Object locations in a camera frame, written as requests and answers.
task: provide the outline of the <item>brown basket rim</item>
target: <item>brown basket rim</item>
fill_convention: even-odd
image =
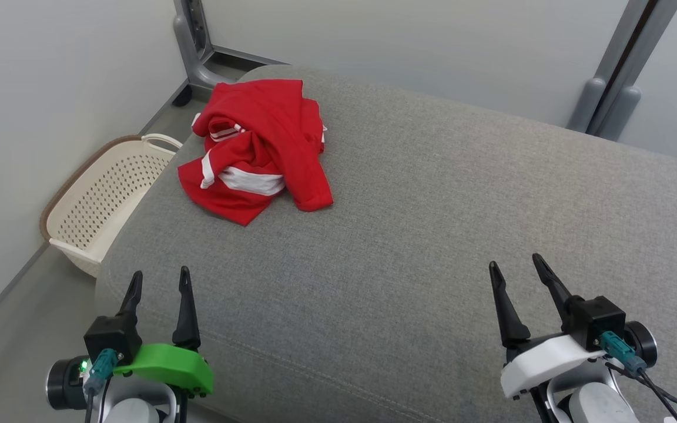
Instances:
[[[72,187],[75,182],[77,182],[78,179],[80,179],[81,176],[89,169],[89,167],[92,166],[92,164],[96,163],[97,160],[101,156],[103,156],[108,150],[111,150],[111,148],[116,147],[116,145],[122,144],[123,142],[130,142],[130,141],[142,141],[142,136],[123,136],[123,137],[118,137],[117,139],[113,140],[112,142],[109,142],[107,145],[104,145],[103,147],[99,148],[99,150],[96,153],[93,153],[93,155],[83,163],[80,168],[78,168],[75,173],[70,176],[67,181],[62,185],[62,187],[59,188],[59,190],[56,191],[56,194],[54,194],[54,197],[51,198],[48,204],[46,204],[46,208],[43,209],[43,212],[41,213],[41,219],[40,219],[40,227],[41,227],[41,236],[43,236],[43,239],[48,241],[49,239],[53,238],[51,234],[49,234],[49,231],[46,229],[46,222],[49,220],[49,215],[51,214],[51,211],[54,210],[54,207],[56,207],[56,204],[59,203],[59,201],[62,200],[62,197],[64,197],[64,194],[67,193],[67,191]]]

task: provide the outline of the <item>red garment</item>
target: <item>red garment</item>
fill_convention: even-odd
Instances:
[[[317,102],[303,99],[300,80],[218,83],[193,123],[205,156],[179,166],[182,188],[211,212],[247,225],[289,189],[297,208],[333,204],[317,155],[323,121]]]

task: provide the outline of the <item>stitching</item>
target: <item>stitching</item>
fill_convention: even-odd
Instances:
[[[118,294],[120,296],[122,295],[121,293],[119,293],[118,291],[115,290],[115,287],[111,286],[110,284],[105,284],[105,286],[108,288],[108,290],[112,294],[115,294],[115,295]],[[145,311],[150,313],[151,317],[158,322],[164,322],[164,320],[163,320],[164,318],[172,318],[170,316],[164,315],[163,313],[160,313],[158,310],[150,310],[147,307],[143,307],[143,308],[145,308]],[[427,415],[424,412],[420,412],[420,411],[417,411],[415,409],[412,409],[411,407],[407,407],[403,404],[399,404],[398,402],[395,402],[392,399],[389,399],[389,398],[384,397],[382,395],[378,395],[378,394],[375,394],[373,392],[367,391],[366,389],[360,388],[359,386],[356,386],[356,385],[352,385],[351,383],[344,382],[342,380],[338,380],[338,378],[331,377],[330,375],[327,375],[323,372],[319,372],[315,369],[311,369],[310,367],[304,366],[303,364],[298,364],[294,361],[291,361],[290,359],[282,358],[282,357],[280,357],[276,354],[272,354],[268,351],[263,351],[261,349],[258,349],[256,347],[252,346],[252,345],[243,343],[241,341],[234,340],[232,338],[227,337],[226,335],[218,334],[216,332],[208,332],[207,330],[200,330],[200,332],[201,332],[201,334],[206,335],[207,339],[209,339],[209,340],[212,340],[212,341],[215,341],[215,342],[218,342],[218,343],[222,343],[223,345],[227,345],[227,346],[232,347],[232,348],[236,348],[237,350],[242,351],[243,353],[246,353],[246,354],[250,354],[255,358],[261,358],[261,359],[269,361],[273,364],[277,364],[280,367],[284,367],[284,369],[288,369],[288,370],[291,370],[295,373],[305,375],[306,377],[312,378],[313,380],[316,380],[318,382],[322,382],[322,383],[325,383],[327,385],[334,385],[334,386],[336,386],[336,388],[341,389],[342,391],[345,391],[345,392],[347,392],[351,395],[354,395],[355,397],[360,397],[360,398],[362,398],[366,401],[373,402],[373,404],[376,404],[380,407],[384,407],[384,408],[389,409],[393,412],[397,412],[398,414],[403,415],[407,418],[411,418],[412,420],[421,421],[422,423],[424,423],[424,421],[420,420],[419,418],[416,418],[416,417],[409,415],[405,412],[402,412],[400,410],[393,409],[392,407],[388,407],[387,405],[381,404],[380,402],[376,401],[376,399],[380,400],[380,401],[389,402],[390,404],[393,404],[397,407],[401,407],[404,410],[408,410],[409,412],[413,412],[417,415],[422,415],[422,416],[429,418],[431,420],[438,421],[438,423],[445,423],[445,421],[440,420],[439,418],[433,417],[432,415]],[[293,369],[292,367],[289,367],[289,366],[285,365],[284,363],[281,363],[281,361],[289,363],[294,367],[299,367],[303,370]],[[321,378],[317,378],[314,375],[309,374],[309,372],[312,372],[315,375],[320,375],[322,378],[325,378],[325,380],[322,380]],[[357,391],[361,391],[364,395],[360,394],[359,392],[352,391],[350,388],[354,388]]]

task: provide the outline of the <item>green plastic bracket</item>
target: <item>green plastic bracket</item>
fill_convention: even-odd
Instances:
[[[213,393],[213,370],[202,356],[169,344],[143,344],[135,360],[116,367],[115,375],[132,372],[142,378],[178,386],[191,394]]]

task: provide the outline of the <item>white plastic basket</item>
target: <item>white plastic basket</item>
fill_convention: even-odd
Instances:
[[[182,146],[161,134],[116,139],[86,161],[43,210],[43,237],[89,275],[99,275],[116,234],[175,154],[151,141]]]

